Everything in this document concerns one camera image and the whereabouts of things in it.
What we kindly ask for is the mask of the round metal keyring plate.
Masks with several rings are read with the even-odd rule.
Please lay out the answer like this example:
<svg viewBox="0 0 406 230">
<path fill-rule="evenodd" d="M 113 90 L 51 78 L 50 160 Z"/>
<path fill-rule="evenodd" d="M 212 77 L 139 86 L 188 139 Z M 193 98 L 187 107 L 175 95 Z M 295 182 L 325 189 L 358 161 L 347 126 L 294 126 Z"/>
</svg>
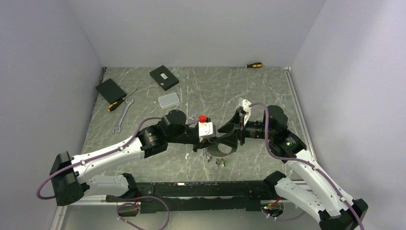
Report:
<svg viewBox="0 0 406 230">
<path fill-rule="evenodd" d="M 227 158 L 236 151 L 236 148 L 225 144 L 218 144 L 205 147 L 203 149 L 203 155 L 206 157 L 208 163 L 213 161 L 218 167 L 225 167 Z"/>
</svg>

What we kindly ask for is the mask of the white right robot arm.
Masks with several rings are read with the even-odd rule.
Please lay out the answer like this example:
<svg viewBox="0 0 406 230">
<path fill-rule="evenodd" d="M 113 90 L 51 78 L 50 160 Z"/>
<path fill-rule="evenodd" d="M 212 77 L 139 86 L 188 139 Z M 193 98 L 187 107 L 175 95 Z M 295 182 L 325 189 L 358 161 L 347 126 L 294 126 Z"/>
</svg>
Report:
<svg viewBox="0 0 406 230">
<path fill-rule="evenodd" d="M 250 121 L 252 104 L 239 105 L 234 116 L 222 127 L 205 116 L 199 117 L 199 137 L 208 152 L 225 156 L 219 145 L 236 150 L 248 138 L 262 139 L 269 155 L 287 164 L 306 182 L 308 189 L 296 185 L 285 174 L 275 171 L 264 180 L 264 194 L 270 199 L 283 197 L 312 216 L 323 230 L 364 229 L 362 220 L 368 210 L 363 199 L 345 192 L 312 156 L 306 144 L 288 129 L 282 108 L 264 107 L 263 119 Z"/>
</svg>

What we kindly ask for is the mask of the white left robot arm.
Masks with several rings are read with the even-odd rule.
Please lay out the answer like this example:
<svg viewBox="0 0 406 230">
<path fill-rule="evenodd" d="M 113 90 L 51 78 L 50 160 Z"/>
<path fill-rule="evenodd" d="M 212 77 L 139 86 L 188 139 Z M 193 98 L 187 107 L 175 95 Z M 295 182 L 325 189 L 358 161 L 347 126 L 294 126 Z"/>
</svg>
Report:
<svg viewBox="0 0 406 230">
<path fill-rule="evenodd" d="M 103 149 L 71 156 L 58 154 L 49 176 L 58 206 L 73 204 L 85 196 L 109 195 L 132 201 L 138 195 L 134 177 L 129 173 L 102 176 L 101 173 L 128 161 L 142 160 L 167 150 L 170 143 L 189 144 L 198 150 L 215 138 L 215 125 L 202 115 L 186 122 L 186 114 L 172 110 L 157 123 L 139 126 L 127 139 Z"/>
</svg>

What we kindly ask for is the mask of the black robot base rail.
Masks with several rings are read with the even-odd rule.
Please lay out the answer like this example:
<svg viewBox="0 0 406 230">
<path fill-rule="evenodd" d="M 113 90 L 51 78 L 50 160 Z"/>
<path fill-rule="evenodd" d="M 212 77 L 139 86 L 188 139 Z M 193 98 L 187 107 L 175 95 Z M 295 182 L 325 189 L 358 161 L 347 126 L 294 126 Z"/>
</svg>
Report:
<svg viewBox="0 0 406 230">
<path fill-rule="evenodd" d="M 134 195 L 142 214 L 166 211 L 233 210 L 260 211 L 279 196 L 262 180 L 222 182 L 137 183 Z"/>
</svg>

